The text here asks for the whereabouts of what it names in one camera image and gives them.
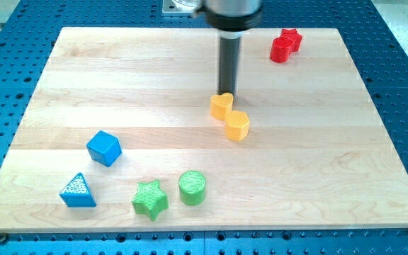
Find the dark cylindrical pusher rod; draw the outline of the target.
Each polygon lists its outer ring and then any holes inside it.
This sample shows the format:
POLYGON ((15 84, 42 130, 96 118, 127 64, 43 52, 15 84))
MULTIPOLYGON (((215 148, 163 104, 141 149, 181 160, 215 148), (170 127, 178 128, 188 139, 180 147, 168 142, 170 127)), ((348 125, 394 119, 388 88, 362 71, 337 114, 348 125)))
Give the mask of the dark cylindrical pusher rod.
POLYGON ((240 38, 220 38, 217 93, 235 94, 239 64, 240 38))

